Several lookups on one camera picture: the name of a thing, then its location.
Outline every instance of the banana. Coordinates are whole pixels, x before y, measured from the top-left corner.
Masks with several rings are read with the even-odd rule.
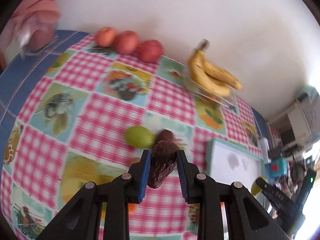
[[[205,54],[203,49],[207,45],[205,41],[199,49],[196,49],[193,56],[188,61],[190,76],[193,81],[208,90],[210,93],[220,97],[227,97],[230,95],[230,89],[223,83],[211,79],[204,70]]]
[[[206,60],[204,60],[203,66],[204,66],[204,71],[209,76],[224,82],[225,84],[233,87],[234,89],[242,90],[242,85],[240,81],[235,76],[233,76],[230,72],[212,65],[210,62]]]

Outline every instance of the date fruit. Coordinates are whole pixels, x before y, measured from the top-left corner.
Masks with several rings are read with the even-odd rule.
[[[163,129],[156,137],[155,145],[160,141],[168,141],[172,143],[173,133],[169,130]]]
[[[177,163],[176,151],[179,147],[168,141],[159,141],[151,153],[151,165],[148,186],[158,188],[164,179],[173,171]]]

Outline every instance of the table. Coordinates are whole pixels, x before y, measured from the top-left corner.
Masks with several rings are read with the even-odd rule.
[[[183,64],[95,53],[94,40],[60,31],[42,55],[15,59],[1,76],[0,134],[9,140],[0,145],[0,204],[19,239],[35,239],[85,182],[106,183],[127,172],[142,153],[124,142],[132,125],[171,130],[200,171],[210,138],[261,156],[254,115],[242,99],[233,109],[215,108],[182,87]],[[147,187],[130,213],[131,236],[195,238],[186,231],[190,208],[174,171],[158,189]]]

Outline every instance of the red apple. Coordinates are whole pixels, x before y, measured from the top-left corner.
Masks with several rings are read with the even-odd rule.
[[[112,27],[104,27],[97,32],[96,40],[99,47],[109,47],[116,38],[116,30]]]
[[[162,54],[162,44],[157,40],[144,41],[138,49],[139,59],[147,63],[156,62]]]
[[[114,43],[116,53],[128,55],[133,53],[139,43],[139,36],[133,31],[125,31],[120,33]]]

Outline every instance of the fruit illustration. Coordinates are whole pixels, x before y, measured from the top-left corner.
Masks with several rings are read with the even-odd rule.
[[[143,126],[132,126],[124,134],[124,140],[136,148],[150,148],[155,142],[155,136]]]
[[[115,52],[113,47],[99,47],[97,44],[92,44],[90,48],[87,49],[88,52],[91,53],[101,53],[104,56],[110,56]]]
[[[60,184],[60,195],[64,202],[68,202],[88,181],[100,184],[97,164],[82,156],[66,164]]]
[[[53,122],[52,133],[59,135],[68,128],[69,119],[74,112],[74,99],[68,93],[59,93],[44,104],[34,115],[42,114],[46,124]]]
[[[199,211],[200,211],[200,204],[189,204],[189,219],[193,224],[198,225],[199,223]]]
[[[185,138],[173,138],[172,142],[178,145],[180,150],[185,150],[188,145]]]
[[[116,30],[112,27],[104,27],[97,32],[96,40],[99,47],[109,47],[116,38]]]
[[[203,50],[207,45],[208,41],[205,40],[201,44],[200,48],[195,50],[194,54],[188,61],[191,79],[208,92],[220,97],[227,97],[230,95],[230,89],[227,87],[227,85],[215,82],[214,80],[210,79],[205,72],[205,54]]]
[[[58,67],[61,67],[72,55],[73,51],[66,50],[62,55],[60,55],[55,62],[51,65],[51,67],[47,70],[46,74],[56,70]]]
[[[168,70],[167,71],[169,76],[172,76],[173,78],[177,79],[177,80],[181,80],[182,76],[179,72],[175,71],[175,70]]]
[[[114,43],[115,51],[121,55],[128,55],[133,53],[139,42],[139,36],[133,31],[125,31],[120,33]]]
[[[132,203],[128,203],[128,213],[129,213],[129,218],[132,216],[132,213],[136,211],[136,205]]]
[[[219,130],[223,127],[223,117],[218,108],[212,107],[200,100],[196,100],[196,108],[199,118],[205,125]]]
[[[11,134],[9,136],[9,141],[4,150],[3,165],[9,165],[13,161],[22,130],[23,125],[16,122],[12,128]]]
[[[146,94],[147,85],[131,73],[114,69],[104,79],[102,90],[106,94],[113,94],[117,98],[130,101],[139,94]]]
[[[37,214],[34,214],[34,211],[30,211],[27,206],[19,206],[15,203],[13,210],[17,218],[18,228],[30,239],[36,239],[47,225],[47,222],[44,221],[42,216],[39,216],[39,213],[35,212]]]
[[[242,121],[242,125],[244,127],[245,133],[248,136],[249,143],[254,145],[255,147],[258,147],[258,139],[254,127],[245,121]]]

